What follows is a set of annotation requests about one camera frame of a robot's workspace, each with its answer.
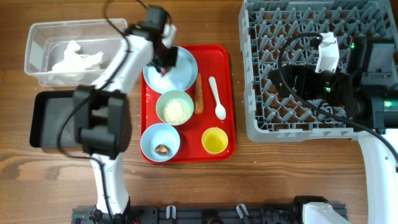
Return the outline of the brown mushroom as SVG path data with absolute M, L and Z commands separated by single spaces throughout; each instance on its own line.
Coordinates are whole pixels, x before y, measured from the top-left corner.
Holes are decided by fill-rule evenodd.
M 170 154 L 170 149 L 164 144 L 159 144 L 155 147 L 155 152 L 162 156 L 168 156 Z

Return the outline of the red snack wrapper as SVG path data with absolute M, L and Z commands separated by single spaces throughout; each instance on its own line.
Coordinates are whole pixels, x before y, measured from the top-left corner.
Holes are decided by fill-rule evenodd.
M 160 75 L 161 75 L 161 76 L 164 76 L 164 75 L 166 75 L 168 72 L 169 72 L 168 70 L 161 70 Z

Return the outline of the yellow cup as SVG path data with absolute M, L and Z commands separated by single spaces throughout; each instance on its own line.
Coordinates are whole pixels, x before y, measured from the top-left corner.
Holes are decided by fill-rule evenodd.
M 202 134 L 201 143 L 207 153 L 219 154 L 227 148 L 229 140 L 222 129 L 214 127 Z

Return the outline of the mint green bowl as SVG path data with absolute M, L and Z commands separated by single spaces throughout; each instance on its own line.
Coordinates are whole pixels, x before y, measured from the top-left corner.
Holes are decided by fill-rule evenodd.
M 172 126 L 186 123 L 193 115 L 192 97 L 181 90 L 170 90 L 162 94 L 155 106 L 159 119 Z

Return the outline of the light blue bowl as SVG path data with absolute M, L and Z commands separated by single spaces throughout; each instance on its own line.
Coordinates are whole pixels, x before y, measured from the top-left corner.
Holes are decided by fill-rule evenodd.
M 169 149 L 168 154 L 155 151 L 160 145 Z M 157 123 L 149 126 L 141 136 L 141 152 L 152 162 L 166 162 L 177 155 L 180 149 L 180 135 L 171 125 Z

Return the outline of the pile of white rice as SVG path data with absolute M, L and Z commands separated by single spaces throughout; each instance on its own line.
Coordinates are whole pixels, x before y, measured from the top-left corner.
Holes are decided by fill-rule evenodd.
M 163 120 L 173 126 L 183 124 L 190 118 L 190 109 L 180 99 L 172 99 L 166 102 L 161 112 Z

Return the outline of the white tissue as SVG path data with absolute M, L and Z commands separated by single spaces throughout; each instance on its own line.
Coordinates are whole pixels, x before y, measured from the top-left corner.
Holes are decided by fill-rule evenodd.
M 81 49 L 82 47 L 76 41 L 69 42 L 63 53 L 63 60 L 52 67 L 52 72 L 68 73 L 99 70 L 100 65 L 104 62 L 104 53 L 80 54 Z

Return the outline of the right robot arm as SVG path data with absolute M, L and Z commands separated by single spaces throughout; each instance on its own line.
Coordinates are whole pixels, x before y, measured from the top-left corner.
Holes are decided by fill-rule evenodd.
M 395 43 L 355 37 L 346 68 L 339 71 L 339 46 L 333 34 L 308 33 L 318 52 L 314 66 L 277 64 L 269 75 L 282 96 L 293 96 L 314 111 L 313 100 L 343 106 L 336 120 L 354 128 L 366 169 L 369 223 L 397 222 L 397 73 Z

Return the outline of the orange carrot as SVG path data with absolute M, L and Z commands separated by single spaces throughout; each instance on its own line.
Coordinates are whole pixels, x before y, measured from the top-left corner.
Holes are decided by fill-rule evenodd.
M 203 89 L 202 89 L 201 75 L 198 73 L 195 82 L 194 113 L 200 114 L 203 112 L 203 110 L 204 110 Z

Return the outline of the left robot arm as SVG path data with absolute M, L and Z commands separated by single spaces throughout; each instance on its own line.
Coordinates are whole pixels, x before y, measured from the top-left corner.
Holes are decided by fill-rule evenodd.
M 91 162 L 98 193 L 88 218 L 92 223 L 135 221 L 123 177 L 132 133 L 128 97 L 145 66 L 165 75 L 176 65 L 177 29 L 170 21 L 164 8 L 148 6 L 145 19 L 122 32 L 120 49 L 104 73 L 73 93 L 74 136 Z

